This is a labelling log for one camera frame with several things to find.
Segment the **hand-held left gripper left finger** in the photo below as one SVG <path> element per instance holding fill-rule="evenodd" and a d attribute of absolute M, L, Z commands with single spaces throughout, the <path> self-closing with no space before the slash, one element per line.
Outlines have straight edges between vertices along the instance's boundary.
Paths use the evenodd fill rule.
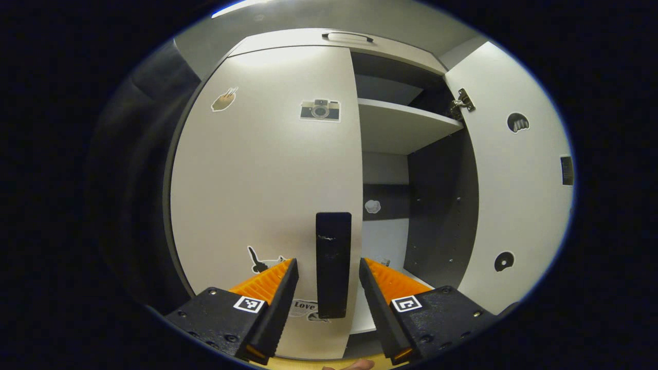
<path fill-rule="evenodd" d="M 229 290 L 209 287 L 165 316 L 197 342 L 266 365 L 275 356 L 298 283 L 289 258 Z"/>

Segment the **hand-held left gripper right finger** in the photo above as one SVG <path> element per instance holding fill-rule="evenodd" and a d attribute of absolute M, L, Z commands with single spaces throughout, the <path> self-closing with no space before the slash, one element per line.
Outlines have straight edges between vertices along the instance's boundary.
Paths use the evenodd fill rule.
<path fill-rule="evenodd" d="M 432 360 L 497 320 L 452 286 L 429 288 L 370 258 L 360 260 L 359 279 L 383 354 L 393 365 Z"/>

